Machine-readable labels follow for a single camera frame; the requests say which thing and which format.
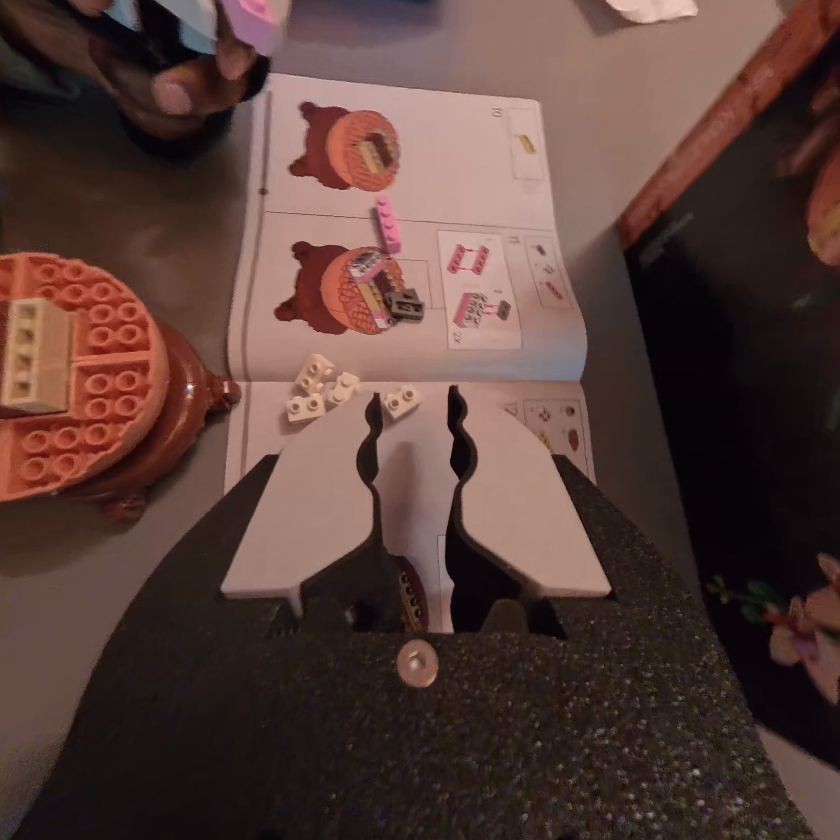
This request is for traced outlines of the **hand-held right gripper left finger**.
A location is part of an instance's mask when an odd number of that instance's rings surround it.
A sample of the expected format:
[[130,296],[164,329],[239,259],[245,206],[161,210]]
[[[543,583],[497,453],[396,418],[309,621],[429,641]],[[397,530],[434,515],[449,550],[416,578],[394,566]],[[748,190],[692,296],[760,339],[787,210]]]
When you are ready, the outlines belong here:
[[303,598],[330,565],[381,539],[378,392],[353,397],[282,447],[224,578],[228,598]]

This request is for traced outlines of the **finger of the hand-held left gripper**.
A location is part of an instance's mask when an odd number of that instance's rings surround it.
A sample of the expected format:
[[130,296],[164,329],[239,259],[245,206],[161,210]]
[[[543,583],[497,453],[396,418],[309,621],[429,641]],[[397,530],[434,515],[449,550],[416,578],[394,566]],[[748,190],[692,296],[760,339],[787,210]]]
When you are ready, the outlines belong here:
[[102,17],[139,36],[159,56],[211,56],[216,49],[214,1],[113,1]]

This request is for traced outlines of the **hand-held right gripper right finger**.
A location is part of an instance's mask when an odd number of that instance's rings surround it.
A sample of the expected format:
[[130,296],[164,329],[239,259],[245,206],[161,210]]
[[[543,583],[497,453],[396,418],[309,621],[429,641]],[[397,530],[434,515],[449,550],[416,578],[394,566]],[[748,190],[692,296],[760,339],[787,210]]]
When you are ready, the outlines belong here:
[[544,444],[503,407],[457,385],[448,389],[447,411],[457,477],[445,549],[453,597],[611,594]]

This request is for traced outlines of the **pink brick plate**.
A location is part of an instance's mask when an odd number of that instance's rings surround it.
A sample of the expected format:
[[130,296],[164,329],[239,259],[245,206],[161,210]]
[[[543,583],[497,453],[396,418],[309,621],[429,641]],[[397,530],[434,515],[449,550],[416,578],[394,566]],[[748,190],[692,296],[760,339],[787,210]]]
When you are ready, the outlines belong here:
[[390,256],[401,253],[403,241],[391,199],[384,194],[374,200],[374,215],[378,224],[385,252]]
[[234,36],[272,58],[286,36],[292,1],[219,1]]

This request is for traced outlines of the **round orange lego pot build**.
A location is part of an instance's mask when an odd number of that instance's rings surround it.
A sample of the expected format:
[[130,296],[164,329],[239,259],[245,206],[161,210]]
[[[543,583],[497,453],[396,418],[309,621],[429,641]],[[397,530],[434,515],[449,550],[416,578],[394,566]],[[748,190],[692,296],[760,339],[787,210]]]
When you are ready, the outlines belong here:
[[1,258],[1,302],[44,298],[75,319],[70,405],[1,422],[1,498],[56,493],[101,474],[151,430],[170,378],[161,331],[105,269],[41,253]]

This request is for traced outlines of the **tan brick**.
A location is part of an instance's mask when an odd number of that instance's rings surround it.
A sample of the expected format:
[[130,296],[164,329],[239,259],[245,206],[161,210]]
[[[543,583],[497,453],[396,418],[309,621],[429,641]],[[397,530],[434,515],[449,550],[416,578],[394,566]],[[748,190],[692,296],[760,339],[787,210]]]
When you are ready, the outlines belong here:
[[68,410],[74,328],[73,315],[47,299],[2,304],[2,419]]

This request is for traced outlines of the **grey desk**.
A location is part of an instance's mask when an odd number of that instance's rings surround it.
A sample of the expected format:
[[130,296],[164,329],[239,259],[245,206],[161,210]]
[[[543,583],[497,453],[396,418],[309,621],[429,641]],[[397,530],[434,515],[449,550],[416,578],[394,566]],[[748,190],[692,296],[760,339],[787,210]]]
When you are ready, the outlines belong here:
[[[632,25],[604,2],[294,2],[275,69],[539,100],[561,252],[583,311],[596,481],[700,593],[614,223],[794,2],[699,2]],[[2,248],[84,259],[128,281],[219,370],[243,233],[251,109],[192,166],[154,161],[105,97],[2,95]],[[72,500],[2,506],[2,838],[63,745],[103,646],[141,585],[222,496],[217,417],[121,530]]]

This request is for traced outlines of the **person's left hand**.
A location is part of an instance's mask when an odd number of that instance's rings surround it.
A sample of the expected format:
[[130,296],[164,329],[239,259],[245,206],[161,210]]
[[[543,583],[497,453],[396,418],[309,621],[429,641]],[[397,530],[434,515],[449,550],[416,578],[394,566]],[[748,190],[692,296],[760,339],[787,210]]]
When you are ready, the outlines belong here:
[[52,2],[2,2],[2,40],[51,82],[88,81],[142,133],[174,142],[256,93],[262,56],[236,36],[224,2],[214,5],[213,54],[155,73],[120,57],[115,45]]

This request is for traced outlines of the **dark building set box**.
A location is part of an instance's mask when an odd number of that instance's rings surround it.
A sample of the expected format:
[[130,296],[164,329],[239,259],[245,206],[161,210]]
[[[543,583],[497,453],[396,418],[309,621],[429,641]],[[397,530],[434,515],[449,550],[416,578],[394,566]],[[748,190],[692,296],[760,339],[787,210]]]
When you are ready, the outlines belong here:
[[710,619],[838,770],[838,2],[797,2],[618,220]]

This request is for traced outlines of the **open building instruction booklet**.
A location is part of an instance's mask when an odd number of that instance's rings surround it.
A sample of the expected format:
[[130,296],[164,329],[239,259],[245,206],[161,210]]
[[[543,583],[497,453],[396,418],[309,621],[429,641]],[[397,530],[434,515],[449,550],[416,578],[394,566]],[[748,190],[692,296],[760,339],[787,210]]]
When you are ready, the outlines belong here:
[[[452,632],[445,564],[457,477],[451,385],[503,407],[550,451],[595,477],[581,378],[585,323],[565,271],[539,103],[528,99],[272,75],[255,99],[245,228],[227,335],[241,387],[225,489],[309,423],[287,399],[309,354],[382,401],[415,384],[423,402],[382,408],[382,536],[426,597],[423,621]],[[402,251],[375,218],[392,202]],[[395,320],[391,290],[413,288],[422,322]]]

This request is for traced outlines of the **white paper bag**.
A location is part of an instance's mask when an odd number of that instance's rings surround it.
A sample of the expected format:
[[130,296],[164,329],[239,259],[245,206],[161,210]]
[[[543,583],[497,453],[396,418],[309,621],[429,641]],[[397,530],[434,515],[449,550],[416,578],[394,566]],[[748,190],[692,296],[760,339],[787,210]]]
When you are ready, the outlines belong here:
[[696,1],[605,1],[624,20],[634,25],[654,25],[698,15]]

